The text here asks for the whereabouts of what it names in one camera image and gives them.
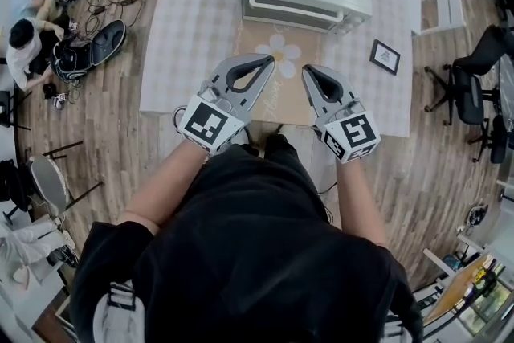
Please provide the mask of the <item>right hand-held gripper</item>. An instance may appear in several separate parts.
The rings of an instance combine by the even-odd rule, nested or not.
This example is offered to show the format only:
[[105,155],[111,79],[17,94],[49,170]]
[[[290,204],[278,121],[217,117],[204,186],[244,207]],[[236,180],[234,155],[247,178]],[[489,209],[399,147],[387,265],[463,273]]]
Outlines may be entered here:
[[307,64],[302,81],[310,106],[316,114],[313,129],[341,163],[348,163],[373,152],[381,142],[371,111],[365,110],[353,87],[338,71]]

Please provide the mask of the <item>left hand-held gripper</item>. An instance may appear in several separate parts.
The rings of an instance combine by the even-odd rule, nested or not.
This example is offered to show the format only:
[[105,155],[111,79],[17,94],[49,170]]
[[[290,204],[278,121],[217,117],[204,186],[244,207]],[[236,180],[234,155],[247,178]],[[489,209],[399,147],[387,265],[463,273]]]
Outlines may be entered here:
[[[236,55],[223,60],[209,82],[190,99],[178,132],[209,155],[219,154],[250,123],[249,111],[274,68],[275,59],[266,54]],[[238,99],[221,90],[234,91]]]

